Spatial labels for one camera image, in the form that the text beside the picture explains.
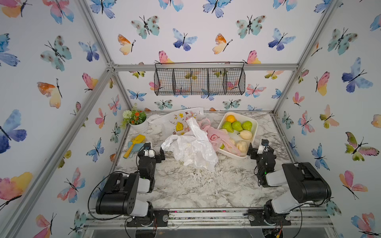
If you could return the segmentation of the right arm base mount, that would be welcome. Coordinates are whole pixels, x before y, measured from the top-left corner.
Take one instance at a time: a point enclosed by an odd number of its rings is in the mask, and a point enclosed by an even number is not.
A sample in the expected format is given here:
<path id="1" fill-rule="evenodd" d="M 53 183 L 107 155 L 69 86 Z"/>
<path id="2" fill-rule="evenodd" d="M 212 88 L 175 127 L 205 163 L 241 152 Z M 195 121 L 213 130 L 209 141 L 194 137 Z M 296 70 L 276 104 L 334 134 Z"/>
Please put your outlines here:
<path id="1" fill-rule="evenodd" d="M 249 209 L 243 213 L 247 217 L 251 226 L 291 226 L 291 221 L 286 220 L 288 214 L 272 214 L 262 209 Z"/>

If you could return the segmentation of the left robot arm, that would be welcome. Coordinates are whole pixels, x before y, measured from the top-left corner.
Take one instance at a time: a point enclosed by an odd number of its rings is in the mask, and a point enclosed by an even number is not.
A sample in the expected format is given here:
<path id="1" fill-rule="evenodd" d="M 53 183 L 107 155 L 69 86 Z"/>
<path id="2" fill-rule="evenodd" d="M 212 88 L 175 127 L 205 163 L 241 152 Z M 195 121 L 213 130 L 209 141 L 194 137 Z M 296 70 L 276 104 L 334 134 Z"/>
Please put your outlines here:
<path id="1" fill-rule="evenodd" d="M 151 193 L 155 185 L 156 164 L 165 160 L 162 148 L 158 152 L 150 143 L 138 151 L 138 170 L 134 173 L 113 172 L 105 179 L 105 185 L 95 203 L 99 215 L 129 215 L 138 218 L 153 218 L 150 202 L 137 198 L 139 193 Z"/>

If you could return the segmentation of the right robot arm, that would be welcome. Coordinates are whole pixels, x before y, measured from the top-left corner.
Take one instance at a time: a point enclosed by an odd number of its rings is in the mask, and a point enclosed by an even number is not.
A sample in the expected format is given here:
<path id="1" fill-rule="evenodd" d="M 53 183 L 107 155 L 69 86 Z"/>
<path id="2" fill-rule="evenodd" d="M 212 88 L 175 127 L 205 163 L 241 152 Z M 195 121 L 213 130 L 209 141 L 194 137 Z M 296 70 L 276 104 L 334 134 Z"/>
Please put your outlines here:
<path id="1" fill-rule="evenodd" d="M 331 198 L 328 183 L 310 163 L 286 163 L 276 171 L 277 156 L 274 153 L 267 139 L 262 140 L 259 148 L 250 144 L 247 151 L 247 155 L 257 163 L 255 175 L 259 186 L 289 187 L 280 197 L 266 202 L 264 212 L 267 216 L 285 215 L 305 204 L 314 206 L 316 201 L 323 204 Z"/>

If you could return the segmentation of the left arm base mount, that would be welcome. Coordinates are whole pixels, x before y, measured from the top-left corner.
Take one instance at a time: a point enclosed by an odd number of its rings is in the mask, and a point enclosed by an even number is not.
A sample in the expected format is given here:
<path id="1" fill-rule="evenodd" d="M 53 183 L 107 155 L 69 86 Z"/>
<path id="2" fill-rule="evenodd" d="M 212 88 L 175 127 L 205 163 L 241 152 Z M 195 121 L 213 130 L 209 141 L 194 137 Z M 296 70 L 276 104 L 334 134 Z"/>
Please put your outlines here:
<path id="1" fill-rule="evenodd" d="M 168 210 L 149 210 L 144 217 L 133 216 L 127 219 L 126 226 L 128 228 L 143 227 L 167 227 L 169 221 Z"/>

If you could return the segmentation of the pink plastic bag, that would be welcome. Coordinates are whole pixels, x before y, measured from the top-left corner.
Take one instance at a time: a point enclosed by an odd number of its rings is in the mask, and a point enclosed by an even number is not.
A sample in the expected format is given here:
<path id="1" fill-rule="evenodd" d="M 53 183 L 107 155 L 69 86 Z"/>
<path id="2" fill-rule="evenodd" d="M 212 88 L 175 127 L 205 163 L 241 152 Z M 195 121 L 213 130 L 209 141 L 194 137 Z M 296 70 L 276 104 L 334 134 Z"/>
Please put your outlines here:
<path id="1" fill-rule="evenodd" d="M 207 138 L 215 151 L 218 151 L 224 146 L 224 149 L 229 153 L 237 156 L 241 155 L 241 151 L 231 142 L 230 136 L 227 133 L 212 127 L 208 118 L 201 120 L 198 125 L 201 130 L 207 133 Z"/>

